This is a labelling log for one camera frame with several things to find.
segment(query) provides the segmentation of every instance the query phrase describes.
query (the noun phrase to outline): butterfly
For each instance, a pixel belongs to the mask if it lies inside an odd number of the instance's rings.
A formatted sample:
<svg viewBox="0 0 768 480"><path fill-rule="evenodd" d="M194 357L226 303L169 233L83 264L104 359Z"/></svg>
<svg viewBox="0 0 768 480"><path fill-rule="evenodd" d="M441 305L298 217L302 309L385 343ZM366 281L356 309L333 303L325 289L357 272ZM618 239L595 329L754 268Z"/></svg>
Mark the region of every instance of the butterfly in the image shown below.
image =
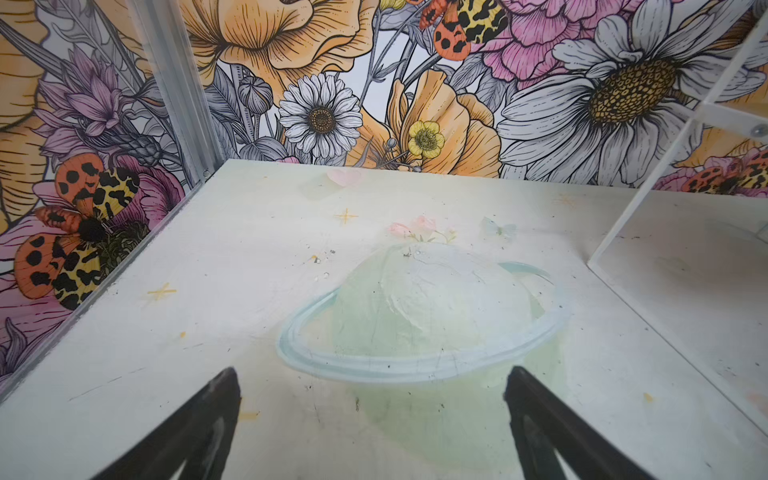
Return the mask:
<svg viewBox="0 0 768 480"><path fill-rule="evenodd" d="M747 152L729 166L705 168L685 182L682 191L731 195L737 188L768 187L768 151Z"/></svg>
<svg viewBox="0 0 768 480"><path fill-rule="evenodd" d="M408 0L419 5L424 0ZM467 58L470 43L486 43L509 25L507 14L498 0L432 0L419 20L421 30L434 25L435 49L441 57L461 61Z"/></svg>
<svg viewBox="0 0 768 480"><path fill-rule="evenodd" d="M518 228L515 225L510 224L500 227L498 223L488 217L482 219L480 227L485 235L489 237L501 237L508 242L513 241L518 232Z"/></svg>
<svg viewBox="0 0 768 480"><path fill-rule="evenodd" d="M105 222L128 206L139 177L123 167L105 170L98 155L81 154L58 168L54 182L68 206L39 207L35 216L65 234L31 235L16 251L14 274L24 296L53 290L61 306L74 310L103 280L98 244L111 235Z"/></svg>

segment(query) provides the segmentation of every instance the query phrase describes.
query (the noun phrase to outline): white frame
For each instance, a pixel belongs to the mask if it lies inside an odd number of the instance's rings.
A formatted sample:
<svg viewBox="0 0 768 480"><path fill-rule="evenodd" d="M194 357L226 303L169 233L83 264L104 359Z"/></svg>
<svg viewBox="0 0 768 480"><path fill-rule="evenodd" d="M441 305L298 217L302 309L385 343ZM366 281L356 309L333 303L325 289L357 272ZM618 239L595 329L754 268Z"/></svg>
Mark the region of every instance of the white frame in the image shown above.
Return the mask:
<svg viewBox="0 0 768 480"><path fill-rule="evenodd" d="M768 118L762 118L758 115L736 110L715 103L725 87L731 81L745 62L749 55L760 43L760 40L768 33L768 15L763 15L754 26L750 34L746 37L739 51L733 56L728 66L723 70L723 74L717 79L717 82L709 91L707 96L699 103L694 110L694 115L688 119L680 133L674 139L667 152L661 158L661 161L651 171L648 179L643 182L637 193L621 213L616 223L611 227L605 238L601 241L598 248L587 261L587 267L605 283L605 285L616 293L635 313L637 313L648 326L656 331L669 345L675 349L686 361L691 364L701 375L704 376L717 390L720 391L737 409L739 409L763 434L768 435L768 418L759 412L751 403L749 403L738 391L736 391L723 377L718 375L712 367L689 348L677 335L672 333L666 327L664 322L651 311L647 310L638 302L628 291L618 286L610 275L598 265L600 257L605 250L613 243L616 236L624 228L624 225L634 215L634 212L645 200L651 188L657 180L664 174L667 167L672 163L677 150L684 138L690 133L695 122L702 122L733 133L743 135L744 137L766 138L768 137ZM768 241L768 225L762 230L756 232L756 237L766 238Z"/></svg>

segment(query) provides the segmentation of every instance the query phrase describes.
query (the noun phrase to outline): white daisy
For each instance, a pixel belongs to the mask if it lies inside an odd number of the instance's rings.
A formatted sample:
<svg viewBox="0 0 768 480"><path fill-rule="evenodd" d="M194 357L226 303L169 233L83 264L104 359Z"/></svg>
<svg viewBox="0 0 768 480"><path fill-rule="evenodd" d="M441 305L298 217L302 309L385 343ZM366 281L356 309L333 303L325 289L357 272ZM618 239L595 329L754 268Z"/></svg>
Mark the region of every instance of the white daisy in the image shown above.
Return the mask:
<svg viewBox="0 0 768 480"><path fill-rule="evenodd" d="M669 0L646 0L631 28L618 15L600 21L594 40L567 40L553 55L574 74L547 78L515 94L503 110L498 134L511 140L502 153L503 177L600 185L641 183L707 95L735 54L708 49L750 7L727 0L670 31ZM766 75L751 68L768 62L762 42L719 101L755 91ZM684 104L682 93L695 100ZM675 161L701 140L698 124Z"/></svg>
<svg viewBox="0 0 768 480"><path fill-rule="evenodd" d="M358 99L344 82L321 73L290 85L280 102L280 123L288 141L316 161L346 155L362 127Z"/></svg>

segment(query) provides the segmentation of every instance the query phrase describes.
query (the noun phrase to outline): tabletop surface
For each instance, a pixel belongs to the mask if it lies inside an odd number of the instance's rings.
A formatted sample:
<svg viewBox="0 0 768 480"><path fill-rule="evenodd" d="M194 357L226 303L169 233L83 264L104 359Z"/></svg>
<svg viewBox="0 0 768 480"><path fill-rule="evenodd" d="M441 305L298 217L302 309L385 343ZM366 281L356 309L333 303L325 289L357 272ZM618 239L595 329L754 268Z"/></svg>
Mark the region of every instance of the tabletop surface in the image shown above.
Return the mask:
<svg viewBox="0 0 768 480"><path fill-rule="evenodd" d="M228 161L0 405L0 477L88 478L234 366L224 478L521 478L506 366L360 385L276 353L294 312L423 215L563 287L567 324L524 365L634 461L658 478L764 478L768 439L584 264L632 190L377 170L342 187L333 171ZM742 201L704 197L653 192L648 208ZM516 234L488 238L486 217Z"/></svg>

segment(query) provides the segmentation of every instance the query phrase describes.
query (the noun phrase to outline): bolt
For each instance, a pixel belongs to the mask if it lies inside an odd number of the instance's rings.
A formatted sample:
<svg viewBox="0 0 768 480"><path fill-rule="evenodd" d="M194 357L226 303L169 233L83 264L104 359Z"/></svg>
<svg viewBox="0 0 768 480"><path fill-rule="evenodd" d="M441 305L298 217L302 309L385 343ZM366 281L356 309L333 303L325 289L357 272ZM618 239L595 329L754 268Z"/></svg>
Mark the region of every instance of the bolt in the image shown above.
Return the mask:
<svg viewBox="0 0 768 480"><path fill-rule="evenodd" d="M752 130L750 130L750 136L752 137L763 137L766 134L768 134L768 125L766 124L758 124L752 127Z"/></svg>

